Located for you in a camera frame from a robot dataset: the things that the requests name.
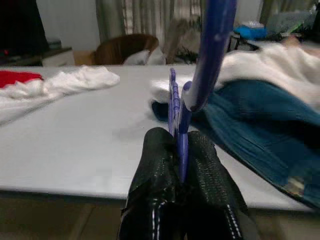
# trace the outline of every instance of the blue plastic hanger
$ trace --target blue plastic hanger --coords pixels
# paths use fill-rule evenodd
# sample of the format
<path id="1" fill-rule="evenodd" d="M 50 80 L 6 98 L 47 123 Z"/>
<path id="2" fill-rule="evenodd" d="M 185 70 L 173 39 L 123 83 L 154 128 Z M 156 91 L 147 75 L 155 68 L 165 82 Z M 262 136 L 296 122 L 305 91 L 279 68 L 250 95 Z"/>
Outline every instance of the blue plastic hanger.
<path id="1" fill-rule="evenodd" d="M 170 99 L 168 107 L 169 132 L 177 140 L 180 158 L 180 179 L 186 179 L 188 167 L 188 129 L 193 112 L 201 110 L 217 81 L 225 46 L 236 15 L 237 0 L 207 0 L 206 17 L 201 34 L 198 63 L 193 81 L 183 86 L 179 98 L 176 72 L 170 70 Z"/>

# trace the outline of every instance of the white wall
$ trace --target white wall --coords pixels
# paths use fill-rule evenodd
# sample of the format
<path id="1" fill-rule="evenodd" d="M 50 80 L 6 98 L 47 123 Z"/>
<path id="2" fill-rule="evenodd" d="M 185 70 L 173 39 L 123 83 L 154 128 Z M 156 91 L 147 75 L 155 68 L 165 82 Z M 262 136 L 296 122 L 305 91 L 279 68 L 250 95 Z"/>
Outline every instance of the white wall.
<path id="1" fill-rule="evenodd" d="M 259 21 L 264 0 L 237 0 L 235 24 Z"/>
<path id="2" fill-rule="evenodd" d="M 63 47 L 95 50 L 100 44 L 95 0 L 36 0 L 47 38 Z"/>

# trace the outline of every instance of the brown chair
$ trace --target brown chair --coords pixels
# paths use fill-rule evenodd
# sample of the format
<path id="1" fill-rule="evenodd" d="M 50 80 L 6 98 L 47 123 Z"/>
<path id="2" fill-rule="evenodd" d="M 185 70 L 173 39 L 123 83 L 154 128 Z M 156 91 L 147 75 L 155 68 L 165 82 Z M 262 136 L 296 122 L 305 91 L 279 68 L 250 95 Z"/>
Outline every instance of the brown chair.
<path id="1" fill-rule="evenodd" d="M 132 54 L 142 50 L 153 52 L 159 45 L 156 37 L 146 34 L 120 36 L 101 43 L 95 51 L 95 64 L 122 65 Z"/>

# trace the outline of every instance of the white towel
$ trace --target white towel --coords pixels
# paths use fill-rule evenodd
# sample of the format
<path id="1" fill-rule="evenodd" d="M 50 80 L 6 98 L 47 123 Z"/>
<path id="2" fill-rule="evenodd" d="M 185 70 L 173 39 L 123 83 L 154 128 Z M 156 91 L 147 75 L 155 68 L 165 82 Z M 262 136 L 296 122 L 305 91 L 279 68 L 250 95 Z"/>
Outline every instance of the white towel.
<path id="1" fill-rule="evenodd" d="M 119 81 L 120 77 L 104 66 L 83 66 L 70 73 L 61 71 L 44 81 L 16 82 L 0 89 L 0 125 L 63 96 L 110 88 Z"/>
<path id="2" fill-rule="evenodd" d="M 179 93 L 192 75 L 178 75 Z M 235 51 L 223 60 L 215 89 L 235 80 L 261 80 L 276 85 L 320 111 L 320 58 L 299 47 L 274 44 L 257 52 Z M 151 82 L 152 97 L 167 103 L 169 78 Z"/>

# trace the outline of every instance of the blue denim jacket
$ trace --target blue denim jacket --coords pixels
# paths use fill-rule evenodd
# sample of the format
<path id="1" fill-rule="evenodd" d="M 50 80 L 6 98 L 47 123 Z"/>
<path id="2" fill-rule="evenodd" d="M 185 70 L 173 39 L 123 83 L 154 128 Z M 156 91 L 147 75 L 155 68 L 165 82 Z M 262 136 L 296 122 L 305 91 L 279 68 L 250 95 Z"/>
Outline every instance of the blue denim jacket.
<path id="1" fill-rule="evenodd" d="M 152 105 L 160 120 L 166 107 Z M 237 80 L 211 94 L 192 123 L 282 192 L 320 208 L 320 114 L 298 98 Z"/>

